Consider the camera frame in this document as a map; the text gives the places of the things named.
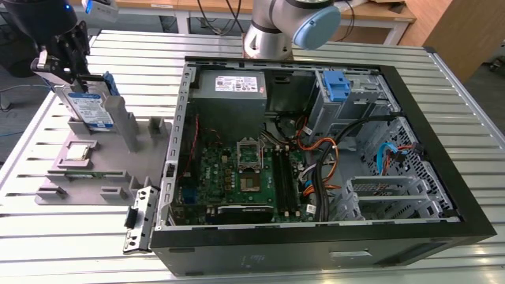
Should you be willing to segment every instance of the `robotic arm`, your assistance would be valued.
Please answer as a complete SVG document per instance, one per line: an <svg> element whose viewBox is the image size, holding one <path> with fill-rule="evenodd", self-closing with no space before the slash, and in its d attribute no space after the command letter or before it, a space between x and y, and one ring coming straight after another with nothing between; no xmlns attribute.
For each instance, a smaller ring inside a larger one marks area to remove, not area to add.
<svg viewBox="0 0 505 284"><path fill-rule="evenodd" d="M32 71L56 84L70 84L86 92L83 76L90 75L88 29L78 24L74 7L66 0L3 0L22 31L35 40L40 57Z"/></svg>
<svg viewBox="0 0 505 284"><path fill-rule="evenodd" d="M287 59L292 42L317 49L340 25L335 0L255 0L252 23L244 39L250 58Z"/></svg>
<svg viewBox="0 0 505 284"><path fill-rule="evenodd" d="M87 55L91 48L87 23L78 24L74 7L66 0L3 2L19 28L38 44L40 57L32 62L34 72L56 84L70 84L75 91L87 92L84 78L90 77ZM252 25L244 42L247 56L287 59L292 55L292 42L303 49L317 49L340 25L340 12L333 2L255 0Z"/></svg>

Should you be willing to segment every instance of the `motherboard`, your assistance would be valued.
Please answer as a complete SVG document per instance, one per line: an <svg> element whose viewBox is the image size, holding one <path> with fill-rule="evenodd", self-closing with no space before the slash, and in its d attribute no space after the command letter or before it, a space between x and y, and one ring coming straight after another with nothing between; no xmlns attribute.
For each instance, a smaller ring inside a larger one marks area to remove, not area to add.
<svg viewBox="0 0 505 284"><path fill-rule="evenodd" d="M243 140L236 147L203 149L198 183L183 183L176 224L304 222L298 173L303 153Z"/></svg>

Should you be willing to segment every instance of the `metal table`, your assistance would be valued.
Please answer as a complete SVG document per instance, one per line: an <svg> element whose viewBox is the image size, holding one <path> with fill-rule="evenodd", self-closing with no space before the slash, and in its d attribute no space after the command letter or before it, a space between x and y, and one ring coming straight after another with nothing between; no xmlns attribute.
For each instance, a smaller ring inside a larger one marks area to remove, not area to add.
<svg viewBox="0 0 505 284"><path fill-rule="evenodd" d="M242 56L239 37L103 31L92 39L94 73L111 71L139 119L171 121L184 56ZM499 235L408 267L212 277L218 283L505 282L505 139L436 54L417 47L329 43L294 48L296 60L397 67ZM68 134L68 112L51 93L0 171L0 279L30 282L175 280L154 254L122 254L127 207L39 206L34 194ZM192 278L192 282L210 282Z"/></svg>

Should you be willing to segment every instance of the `open computer tower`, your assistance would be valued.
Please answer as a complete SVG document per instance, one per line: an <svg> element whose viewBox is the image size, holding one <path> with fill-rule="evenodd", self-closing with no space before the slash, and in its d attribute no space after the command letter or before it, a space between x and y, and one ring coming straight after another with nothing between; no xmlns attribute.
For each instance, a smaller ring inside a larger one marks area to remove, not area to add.
<svg viewBox="0 0 505 284"><path fill-rule="evenodd" d="M162 180L124 251L176 276L401 266L496 234L392 66L188 57Z"/></svg>

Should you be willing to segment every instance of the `green circuit board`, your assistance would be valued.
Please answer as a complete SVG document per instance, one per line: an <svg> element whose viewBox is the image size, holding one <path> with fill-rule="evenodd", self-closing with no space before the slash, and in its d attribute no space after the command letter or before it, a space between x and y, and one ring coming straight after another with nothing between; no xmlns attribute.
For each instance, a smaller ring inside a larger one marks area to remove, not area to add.
<svg viewBox="0 0 505 284"><path fill-rule="evenodd" d="M183 198L188 224L206 224L203 208L210 207L210 205L272 206L275 211L272 222L307 221L307 215L303 212L290 216L278 213L276 182L272 168L275 150L263 149L260 157L256 153L256 151L246 149L242 151L242 160L248 162L263 161L260 173L254 170L239 172L236 147L208 147L204 149L200 160L199 185L195 189L183 189L182 193L187 197L188 194L184 193L187 190L194 195L191 198ZM303 153L292 151L290 161L294 166L294 189L298 191L298 165L303 162Z"/></svg>

